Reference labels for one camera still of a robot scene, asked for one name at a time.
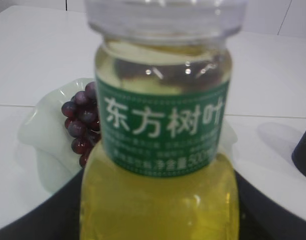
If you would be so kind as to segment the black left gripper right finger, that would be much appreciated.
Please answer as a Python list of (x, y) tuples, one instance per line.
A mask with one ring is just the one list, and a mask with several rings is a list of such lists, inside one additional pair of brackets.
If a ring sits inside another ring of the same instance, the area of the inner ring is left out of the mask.
[(284, 209), (235, 173), (241, 201), (275, 240), (306, 240), (306, 220)]

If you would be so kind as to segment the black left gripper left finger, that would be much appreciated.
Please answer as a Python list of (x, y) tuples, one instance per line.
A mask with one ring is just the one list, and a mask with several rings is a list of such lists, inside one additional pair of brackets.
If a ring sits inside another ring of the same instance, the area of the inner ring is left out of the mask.
[(1, 228), (0, 240), (78, 240), (83, 174), (79, 171), (40, 206)]

